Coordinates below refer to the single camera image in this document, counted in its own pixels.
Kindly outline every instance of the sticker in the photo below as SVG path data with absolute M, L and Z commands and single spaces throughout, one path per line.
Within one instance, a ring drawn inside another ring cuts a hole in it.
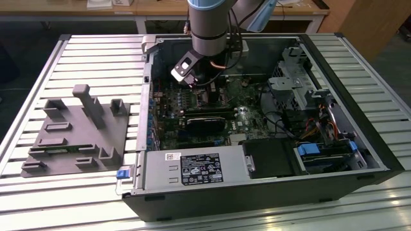
M 185 185 L 223 182 L 223 169 L 218 153 L 179 156 Z
M 179 160 L 182 153 L 166 153 L 166 160 Z

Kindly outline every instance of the blue release tab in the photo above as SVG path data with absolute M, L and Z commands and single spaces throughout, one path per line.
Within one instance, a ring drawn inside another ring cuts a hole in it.
M 118 180 L 129 179 L 130 178 L 130 169 L 122 169 L 118 171 L 117 175 Z
M 299 147 L 298 147 L 298 153 L 301 155 L 310 155 L 310 154 L 319 154 L 321 150 L 319 147 L 317 146 L 315 143 L 303 143 Z
M 350 141 L 350 147 L 351 147 L 353 152 L 355 152 L 359 149 L 354 141 Z
M 247 27 L 249 31 L 262 32 L 262 30 L 265 29 L 270 21 L 270 17 L 273 15 L 275 4 L 277 4 L 277 0 L 266 0 L 266 3 L 261 7 L 261 11 L 258 12 L 257 17 L 254 18 L 251 24 Z

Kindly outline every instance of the floor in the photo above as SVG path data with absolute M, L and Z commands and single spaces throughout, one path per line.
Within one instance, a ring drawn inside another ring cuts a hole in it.
M 20 68 L 20 77 L 0 84 L 0 141 L 14 122 L 31 87 L 62 34 L 135 34 L 134 22 L 56 22 L 44 30 L 39 22 L 2 22 L 0 43 Z M 182 33 L 183 23 L 147 23 L 149 33 Z M 395 36 L 373 63 L 411 106 L 411 43 Z

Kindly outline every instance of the metal slat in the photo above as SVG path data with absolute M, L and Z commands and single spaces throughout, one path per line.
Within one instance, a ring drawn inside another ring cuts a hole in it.
M 359 103 L 359 107 L 365 113 L 399 111 L 398 105 L 394 102 Z
M 339 40 L 335 41 L 313 41 L 315 46 L 341 46 L 342 42 Z
M 141 113 L 141 105 L 131 105 L 130 113 L 133 114 Z M 43 110 L 34 110 L 34 112 L 31 113 L 31 119 L 44 119 L 46 117 L 47 115 Z
M 105 63 L 105 64 L 58 64 L 55 71 L 99 71 L 99 70 L 122 70 L 143 69 L 145 62 L 133 63 Z
M 323 78 L 321 73 L 313 71 L 313 74 L 317 78 Z M 370 73 L 367 71 L 335 71 L 335 74 L 339 78 L 370 78 Z
M 62 57 L 59 64 L 141 62 L 142 55 Z
M 347 87 L 347 90 L 351 95 L 385 93 L 383 88 L 378 85 Z
M 322 86 L 327 86 L 322 79 L 318 79 L 318 81 Z M 346 87 L 377 85 L 377 82 L 373 78 L 342 78 L 342 83 Z
M 367 94 L 367 95 L 354 95 L 355 102 L 358 103 L 371 103 L 371 102 L 390 102 L 393 99 L 386 93 L 381 94 Z
M 321 46 L 317 48 L 319 51 L 349 51 L 347 47 L 345 46 Z
M 117 49 L 117 50 L 71 50 L 63 51 L 62 57 L 87 57 L 103 55 L 137 55 L 143 54 L 142 49 Z
M 69 44 L 66 50 L 142 49 L 141 43 Z
M 141 103 L 142 96 L 141 95 L 122 95 L 122 96 L 113 95 L 113 96 L 99 96 L 98 97 L 101 103 L 110 103 L 113 99 L 119 99 L 119 98 L 123 99 L 125 103 Z M 74 98 L 74 97 L 63 98 L 62 101 L 67 106 L 82 105 L 79 98 Z M 43 108 L 46 105 L 46 102 L 47 102 L 47 99 L 40 99 L 38 101 L 36 108 Z
M 313 35 L 310 35 L 310 38 L 311 38 L 313 41 L 329 41 L 329 40 L 339 41 L 339 38 L 335 37 L 335 35 L 330 35 L 330 36 L 325 36 L 325 35 L 321 35 L 321 36 L 314 35 L 313 36 Z
M 141 43 L 143 37 L 126 37 L 126 38 L 71 38 L 69 44 L 74 43 L 130 43 L 137 42 Z
M 406 114 L 402 111 L 371 112 L 371 113 L 366 113 L 366 116 L 369 117 L 369 120 L 371 122 L 390 121 L 390 120 L 391 121 L 409 120 L 409 117 L 406 116 Z
M 353 57 L 350 58 L 326 58 L 330 64 L 358 64 L 358 60 Z
M 0 196 L 0 212 L 119 201 L 115 189 L 115 185 L 109 185 Z
M 323 51 L 322 55 L 325 58 L 333 58 L 333 57 L 353 57 L 353 54 L 347 51 Z
M 141 94 L 142 86 L 133 87 L 94 87 L 90 88 L 91 96 Z M 73 89 L 46 89 L 42 92 L 42 98 L 73 97 Z
M 73 81 L 67 80 L 52 80 L 48 81 L 46 88 L 73 88 L 77 84 L 89 84 L 91 87 L 105 86 L 126 86 L 126 85 L 141 85 L 143 84 L 143 77 L 127 77 L 127 78 L 105 78 L 105 79 L 78 79 Z
M 411 121 L 397 121 L 373 124 L 379 133 L 411 131 Z
M 143 76 L 143 69 L 110 70 L 110 71 L 67 71 L 55 72 L 51 79 L 79 79 L 79 78 L 114 78 Z
M 387 133 L 381 134 L 381 137 L 386 141 L 387 144 L 411 144 L 411 132 L 398 132 L 398 133 Z
M 71 38 L 130 38 L 143 37 L 145 35 L 73 35 Z

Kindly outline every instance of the metal bracket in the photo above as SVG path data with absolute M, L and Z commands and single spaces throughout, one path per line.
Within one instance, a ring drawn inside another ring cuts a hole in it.
M 149 54 L 157 49 L 157 35 L 143 36 L 142 49 L 143 54 Z

